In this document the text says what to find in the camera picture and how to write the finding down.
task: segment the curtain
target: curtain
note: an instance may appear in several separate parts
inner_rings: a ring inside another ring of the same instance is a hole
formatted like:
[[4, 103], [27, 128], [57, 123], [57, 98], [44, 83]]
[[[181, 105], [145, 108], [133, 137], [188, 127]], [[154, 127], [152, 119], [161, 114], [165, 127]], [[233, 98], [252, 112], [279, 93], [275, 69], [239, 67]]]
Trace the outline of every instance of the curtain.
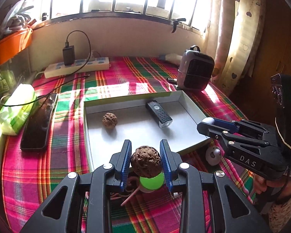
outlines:
[[210, 0], [202, 51], [214, 59], [211, 81], [226, 95], [252, 75], [264, 15], [265, 0]]

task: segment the black cable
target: black cable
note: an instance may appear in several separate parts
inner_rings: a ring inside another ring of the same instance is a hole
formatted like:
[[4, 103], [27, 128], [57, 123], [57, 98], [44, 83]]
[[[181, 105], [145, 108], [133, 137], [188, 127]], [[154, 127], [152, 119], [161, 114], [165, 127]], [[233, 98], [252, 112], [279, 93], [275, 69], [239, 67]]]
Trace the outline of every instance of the black cable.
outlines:
[[99, 51], [96, 51], [96, 50], [93, 50], [93, 51], [96, 52], [99, 55], [99, 57], [101, 58], [101, 54]]
[[59, 87], [65, 85], [65, 84], [67, 84], [67, 83], [69, 83], [69, 82], [71, 82], [71, 81], [73, 81], [73, 80], [81, 79], [81, 78], [86, 78], [86, 77], [88, 77], [88, 76], [89, 76], [89, 74], [84, 75], [84, 76], [81, 76], [81, 77], [73, 78], [72, 80], [69, 80], [69, 81], [67, 81], [67, 82], [65, 82], [65, 83], [62, 83], [62, 84], [60, 84], [58, 87], [52, 89], [52, 91], [50, 91], [49, 93], [47, 93], [47, 94], [45, 94], [45, 95], [40, 95], [40, 96], [38, 96], [34, 101], [31, 101], [31, 102], [29, 102], [29, 103], [16, 104], [16, 105], [5, 105], [5, 104], [1, 104], [1, 103], [0, 103], [0, 105], [2, 105], [2, 106], [4, 106], [4, 107], [25, 106], [25, 105], [28, 105], [28, 104], [34, 103], [34, 102], [36, 102], [36, 101], [39, 101], [39, 100], [42, 99], [43, 97], [49, 97], [49, 96], [52, 94], [52, 92], [53, 92], [54, 90], [58, 89]]
[[288, 172], [287, 172], [287, 179], [284, 183], [284, 185], [282, 186], [282, 188], [275, 194], [273, 194], [271, 197], [270, 197], [270, 200], [271, 201], [275, 201], [278, 199], [278, 197], [280, 196], [280, 194], [283, 192], [283, 190], [286, 188], [288, 182], [289, 182], [289, 177], [290, 177], [290, 173], [291, 173], [291, 161], [289, 163], [289, 166], [288, 166]]
[[206, 233], [208, 233], [209, 228], [210, 228], [211, 220], [208, 222], [207, 228], [206, 228]]
[[[68, 36], [67, 36], [67, 39], [66, 39], [66, 43], [65, 43], [65, 45], [66, 45], [66, 46], [67, 46], [67, 45], [69, 46], [68, 37], [69, 37], [70, 34], [73, 33], [73, 32], [82, 32], [82, 33], [85, 34], [85, 36], [86, 36], [86, 38], [87, 38], [87, 40], [88, 40], [88, 45], [89, 45], [89, 56], [88, 56], [88, 58], [87, 58], [85, 64], [84, 64], [83, 66], [81, 66], [79, 69], [75, 70], [74, 72], [72, 72], [72, 73], [70, 73], [70, 74], [66, 74], [66, 75], [64, 75], [64, 76], [62, 76], [62, 77], [59, 77], [59, 78], [66, 78], [66, 77], [68, 77], [68, 76], [70, 76], [70, 75], [72, 75], [72, 74], [77, 73], [78, 71], [80, 71], [80, 70], [81, 70], [81, 69], [82, 69], [82, 68], [83, 68], [83, 67], [84, 67], [84, 66], [89, 62], [89, 59], [91, 58], [91, 54], [92, 54], [91, 42], [89, 41], [89, 38], [88, 38], [87, 34], [86, 34], [84, 31], [75, 30], [75, 31], [70, 32], [70, 33], [68, 34]], [[56, 79], [53, 79], [53, 80], [50, 80], [50, 81], [44, 82], [44, 83], [42, 83], [42, 84], [37, 85], [36, 87], [43, 86], [43, 85], [45, 85], [45, 84], [47, 84], [47, 83], [50, 83], [50, 82], [52, 82], [52, 81], [56, 81], [56, 80], [58, 80], [59, 78], [56, 78]]]

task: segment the power strip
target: power strip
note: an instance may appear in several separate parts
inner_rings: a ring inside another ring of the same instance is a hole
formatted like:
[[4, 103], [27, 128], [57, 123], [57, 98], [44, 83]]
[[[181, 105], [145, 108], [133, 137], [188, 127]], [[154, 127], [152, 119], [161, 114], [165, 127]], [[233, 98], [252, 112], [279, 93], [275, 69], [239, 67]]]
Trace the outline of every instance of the power strip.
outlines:
[[[86, 60], [76, 60], [73, 65], [65, 66], [64, 62], [49, 65], [45, 71], [45, 78], [51, 78], [55, 76], [61, 76], [71, 74], [76, 71], [80, 66], [84, 65]], [[89, 61], [78, 73], [109, 70], [110, 63], [109, 58], [95, 58], [93, 61]]]

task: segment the person's hand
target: person's hand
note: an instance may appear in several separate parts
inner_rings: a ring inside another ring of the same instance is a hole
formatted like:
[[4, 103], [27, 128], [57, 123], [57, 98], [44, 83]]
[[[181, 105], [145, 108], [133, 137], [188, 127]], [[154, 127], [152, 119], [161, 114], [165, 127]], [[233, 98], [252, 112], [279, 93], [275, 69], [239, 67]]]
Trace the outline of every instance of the person's hand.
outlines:
[[[262, 192], [265, 192], [267, 187], [283, 187], [287, 179], [287, 176], [282, 176], [278, 180], [265, 180], [261, 176], [254, 174], [253, 179], [253, 191], [257, 194], [261, 194]], [[291, 196], [291, 177], [289, 177], [287, 186], [282, 191], [282, 193], [279, 195], [277, 200], [281, 200], [285, 197]]]

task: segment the smartphone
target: smartphone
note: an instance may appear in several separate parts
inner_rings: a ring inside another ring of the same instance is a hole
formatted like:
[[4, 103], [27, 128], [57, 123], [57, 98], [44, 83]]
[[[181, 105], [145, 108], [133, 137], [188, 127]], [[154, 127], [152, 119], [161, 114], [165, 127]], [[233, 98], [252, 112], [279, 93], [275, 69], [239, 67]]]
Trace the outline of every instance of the smartphone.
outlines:
[[20, 142], [23, 151], [46, 150], [57, 99], [51, 94], [33, 104]]

